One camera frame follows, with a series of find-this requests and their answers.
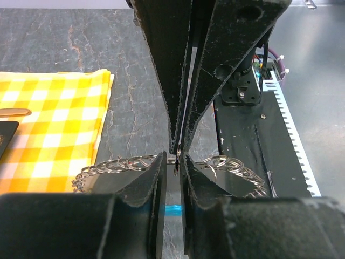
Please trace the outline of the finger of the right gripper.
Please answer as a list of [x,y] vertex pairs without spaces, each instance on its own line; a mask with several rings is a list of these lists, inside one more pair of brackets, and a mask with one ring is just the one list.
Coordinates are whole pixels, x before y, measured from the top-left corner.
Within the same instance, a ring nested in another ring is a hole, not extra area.
[[169,152],[180,140],[192,1],[134,1],[168,114]]
[[197,50],[181,149],[189,150],[199,121],[240,63],[291,1],[214,1]]

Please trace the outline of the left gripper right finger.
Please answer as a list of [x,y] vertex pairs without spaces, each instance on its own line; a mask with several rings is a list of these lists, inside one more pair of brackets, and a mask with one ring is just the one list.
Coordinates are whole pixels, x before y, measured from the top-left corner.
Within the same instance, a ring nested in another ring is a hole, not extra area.
[[344,211],[327,198],[231,196],[180,158],[189,258],[344,258]]

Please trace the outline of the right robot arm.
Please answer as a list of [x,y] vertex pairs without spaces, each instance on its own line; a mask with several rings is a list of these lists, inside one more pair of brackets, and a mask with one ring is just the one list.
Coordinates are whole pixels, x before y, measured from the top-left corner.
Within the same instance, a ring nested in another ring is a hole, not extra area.
[[128,1],[143,31],[168,114],[169,152],[188,151],[222,88],[236,105],[256,105],[252,59],[267,48],[290,1]]

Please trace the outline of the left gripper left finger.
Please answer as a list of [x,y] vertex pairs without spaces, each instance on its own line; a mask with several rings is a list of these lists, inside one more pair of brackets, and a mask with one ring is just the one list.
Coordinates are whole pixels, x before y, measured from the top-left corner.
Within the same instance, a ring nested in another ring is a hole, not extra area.
[[161,258],[167,155],[111,194],[1,196],[1,258]]

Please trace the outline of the large keyring organiser with rings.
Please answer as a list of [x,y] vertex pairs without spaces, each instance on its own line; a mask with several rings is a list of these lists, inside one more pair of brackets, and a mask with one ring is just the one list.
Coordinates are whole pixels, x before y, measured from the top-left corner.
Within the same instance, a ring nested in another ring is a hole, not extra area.
[[[129,170],[145,171],[150,167],[156,157],[156,155],[134,156],[131,158],[122,158],[119,156],[116,160],[103,161],[97,165],[84,167],[75,179],[72,180],[73,191],[75,193],[88,192],[90,188],[85,187],[85,181],[88,177],[94,175],[123,173]],[[200,171],[206,169],[212,170],[215,177],[217,177],[217,172],[220,171],[230,173],[252,183],[254,190],[245,195],[245,198],[267,197],[263,179],[251,169],[245,167],[243,162],[238,159],[226,155],[214,155],[203,161],[195,162],[195,164],[201,167],[199,169]]]

